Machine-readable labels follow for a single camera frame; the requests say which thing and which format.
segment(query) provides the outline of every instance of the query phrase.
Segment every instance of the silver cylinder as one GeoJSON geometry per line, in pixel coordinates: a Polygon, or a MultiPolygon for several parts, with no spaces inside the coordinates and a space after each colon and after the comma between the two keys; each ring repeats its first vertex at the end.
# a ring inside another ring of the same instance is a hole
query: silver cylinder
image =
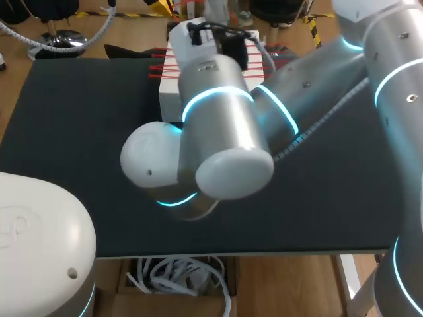
{"type": "Polygon", "coordinates": [[[198,167],[228,149],[268,151],[238,63],[202,57],[181,73],[182,130],[178,180],[191,184],[198,167]]]}
{"type": "Polygon", "coordinates": [[[266,79],[251,95],[271,153],[295,141],[366,76],[362,52],[339,37],[266,79]]]}
{"type": "Polygon", "coordinates": [[[373,101],[400,167],[405,197],[399,239],[375,277],[375,298],[383,316],[423,314],[422,19],[422,9],[405,7],[372,25],[364,42],[373,101]]]}

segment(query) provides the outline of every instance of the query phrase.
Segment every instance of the yellow black tape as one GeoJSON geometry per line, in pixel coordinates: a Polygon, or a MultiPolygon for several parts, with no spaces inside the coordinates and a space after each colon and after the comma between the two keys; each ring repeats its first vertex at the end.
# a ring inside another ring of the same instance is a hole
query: yellow black tape
{"type": "Polygon", "coordinates": [[[322,41],[320,39],[319,34],[317,33],[317,25],[316,25],[317,18],[334,18],[334,17],[335,15],[333,15],[332,13],[323,14],[323,15],[320,15],[320,14],[307,15],[306,17],[303,17],[303,22],[307,23],[310,26],[311,35],[313,37],[313,41],[315,43],[316,49],[322,47],[322,41]]]}
{"type": "MultiPolygon", "coordinates": [[[[94,12],[94,11],[77,11],[75,13],[75,16],[77,18],[83,18],[88,16],[107,16],[108,13],[106,11],[101,12],[94,12]]],[[[160,15],[158,13],[116,13],[115,17],[118,18],[163,18],[163,15],[160,15]]]]}

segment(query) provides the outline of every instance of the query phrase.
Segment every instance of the black table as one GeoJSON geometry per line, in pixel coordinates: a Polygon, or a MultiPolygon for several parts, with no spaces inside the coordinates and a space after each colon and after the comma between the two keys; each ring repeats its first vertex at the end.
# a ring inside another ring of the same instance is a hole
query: black table
{"type": "Polygon", "coordinates": [[[159,120],[154,59],[36,61],[0,145],[0,171],[39,178],[90,213],[98,256],[382,250],[403,196],[368,90],[276,165],[271,183],[176,220],[120,169],[126,138],[159,120]]]}

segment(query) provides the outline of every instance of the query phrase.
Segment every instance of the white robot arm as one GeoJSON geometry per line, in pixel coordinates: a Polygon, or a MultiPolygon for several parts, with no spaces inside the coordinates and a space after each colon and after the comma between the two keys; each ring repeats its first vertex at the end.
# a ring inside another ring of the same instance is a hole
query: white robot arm
{"type": "Polygon", "coordinates": [[[399,238],[369,282],[370,307],[350,315],[365,316],[375,304],[384,317],[423,316],[423,8],[415,0],[336,0],[334,9],[342,36],[251,93],[231,58],[194,59],[179,79],[182,131],[167,123],[139,128],[124,146],[122,168],[139,185],[162,178],[153,185],[158,203],[196,219],[219,200],[264,188],[272,158],[288,154],[370,83],[403,176],[406,210],[399,238]],[[186,214],[201,199],[202,213],[186,214]]]}

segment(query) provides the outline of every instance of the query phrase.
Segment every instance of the cable bundle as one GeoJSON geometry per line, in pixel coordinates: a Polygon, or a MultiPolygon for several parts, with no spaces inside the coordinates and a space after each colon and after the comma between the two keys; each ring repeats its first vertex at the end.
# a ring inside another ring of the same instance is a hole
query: cable bundle
{"type": "Polygon", "coordinates": [[[225,312],[223,317],[229,317],[231,312],[231,297],[225,282],[225,267],[222,261],[217,257],[210,257],[219,262],[221,271],[204,262],[193,258],[165,258],[153,267],[149,274],[151,288],[145,285],[148,280],[148,272],[151,266],[152,258],[139,258],[137,263],[137,279],[129,272],[126,276],[141,291],[146,294],[184,294],[198,296],[204,293],[212,280],[212,275],[216,276],[218,283],[215,288],[222,286],[223,296],[225,297],[225,312]],[[180,284],[180,281],[186,281],[194,272],[200,272],[201,281],[193,284],[192,287],[186,287],[180,284]]]}

